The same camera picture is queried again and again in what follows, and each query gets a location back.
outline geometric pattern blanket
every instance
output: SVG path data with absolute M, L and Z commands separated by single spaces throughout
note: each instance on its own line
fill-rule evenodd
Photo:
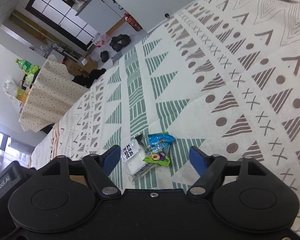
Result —
M 162 131 L 176 138 L 170 166 L 130 184 L 120 161 L 110 175 L 119 188 L 187 190 L 199 178 L 194 145 L 252 156 L 300 200 L 300 3 L 197 0 L 92 86 L 55 128 L 53 151 L 80 159 Z

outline plastic bag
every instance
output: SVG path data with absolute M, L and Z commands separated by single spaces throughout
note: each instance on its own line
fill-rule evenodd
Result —
M 97 35 L 93 38 L 92 43 L 97 46 L 97 48 L 101 48 L 103 45 L 105 45 L 108 40 L 110 39 L 110 36 L 107 34 L 100 34 L 97 33 Z
M 142 135 L 137 136 L 121 150 L 121 159 L 130 182 L 141 178 L 154 167 L 153 164 L 143 161 L 147 152 L 148 150 L 142 142 Z

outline snack package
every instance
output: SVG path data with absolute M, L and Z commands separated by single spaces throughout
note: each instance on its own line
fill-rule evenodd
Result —
M 141 178 L 154 165 L 143 161 L 147 148 L 142 142 L 143 135 L 137 136 L 125 148 L 121 150 L 121 159 L 130 182 Z
M 170 145 L 175 138 L 168 132 L 149 134 L 148 138 L 151 149 L 143 161 L 168 167 L 170 164 Z

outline table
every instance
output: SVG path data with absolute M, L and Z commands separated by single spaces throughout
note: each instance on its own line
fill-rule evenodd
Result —
M 21 112 L 24 131 L 38 132 L 58 122 L 88 89 L 69 80 L 65 65 L 51 55 L 40 69 Z

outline metal rivet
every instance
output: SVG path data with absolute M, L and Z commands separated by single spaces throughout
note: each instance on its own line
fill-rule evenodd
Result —
M 152 193 L 150 193 L 150 197 L 159 197 L 159 194 L 155 193 L 155 192 L 152 192 Z
M 118 192 L 118 189 L 116 187 L 105 187 L 102 190 L 102 193 L 105 195 L 113 195 L 116 194 Z
M 202 195 L 206 193 L 206 190 L 203 187 L 192 187 L 190 189 L 191 194 L 193 195 Z

